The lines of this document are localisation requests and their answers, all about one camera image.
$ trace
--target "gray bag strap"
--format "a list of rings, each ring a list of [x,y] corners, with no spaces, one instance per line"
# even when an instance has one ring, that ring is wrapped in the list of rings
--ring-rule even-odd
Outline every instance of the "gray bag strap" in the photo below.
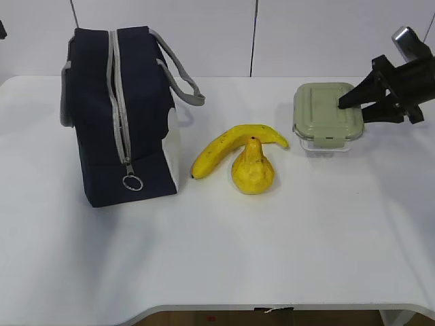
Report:
[[[189,74],[184,69],[182,63],[179,61],[177,56],[175,55],[174,51],[168,46],[168,44],[164,41],[164,39],[156,32],[150,29],[150,34],[154,36],[157,43],[162,47],[162,49],[168,54],[168,56],[171,58],[171,60],[174,62],[175,66],[178,69],[179,76],[187,82],[190,87],[193,89],[193,94],[187,94],[183,92],[180,87],[177,85],[177,82],[175,81],[174,77],[172,76],[172,73],[169,71],[168,67],[165,65],[165,63],[157,58],[157,64],[163,68],[164,74],[169,80],[169,83],[176,93],[178,97],[183,100],[184,102],[194,105],[196,107],[200,107],[201,105],[204,105],[205,102],[205,96],[201,94],[201,91],[199,90],[198,85],[196,85],[195,81],[189,76]]]

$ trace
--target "insulated lunch bag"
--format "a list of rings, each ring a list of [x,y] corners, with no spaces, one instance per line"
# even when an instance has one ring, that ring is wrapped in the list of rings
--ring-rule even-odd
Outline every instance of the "insulated lunch bag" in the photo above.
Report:
[[[178,87],[160,47],[193,94]],[[75,128],[91,205],[176,194],[180,142],[169,88],[191,105],[205,101],[176,55],[146,26],[77,28],[68,48],[60,121]]]

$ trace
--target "food storage container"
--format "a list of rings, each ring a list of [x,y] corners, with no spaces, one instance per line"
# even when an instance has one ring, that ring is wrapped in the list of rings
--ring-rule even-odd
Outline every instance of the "food storage container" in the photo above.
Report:
[[[294,95],[293,131],[306,151],[348,151],[364,131],[361,107],[339,109],[346,83],[304,84]]]

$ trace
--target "pear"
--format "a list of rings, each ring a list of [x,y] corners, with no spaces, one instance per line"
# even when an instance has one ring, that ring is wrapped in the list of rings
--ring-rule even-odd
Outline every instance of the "pear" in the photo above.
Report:
[[[232,164],[231,175],[234,184],[247,195],[261,194],[273,184],[275,171],[256,137],[248,139],[245,149]]]

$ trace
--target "zipper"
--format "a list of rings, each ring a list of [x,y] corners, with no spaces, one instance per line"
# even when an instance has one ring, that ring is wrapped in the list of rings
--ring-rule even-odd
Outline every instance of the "zipper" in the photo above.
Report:
[[[112,106],[112,119],[114,122],[116,149],[118,150],[120,162],[125,166],[127,173],[122,178],[122,183],[128,190],[138,192],[143,189],[143,182],[135,175],[133,166],[131,165],[131,141],[130,132],[128,129],[128,117],[124,100],[124,91],[122,89],[120,45],[118,42],[117,31],[109,32],[109,56],[107,58],[106,79],[107,89],[109,91],[109,98]],[[137,187],[131,187],[127,183],[128,179],[136,180],[139,185]]]

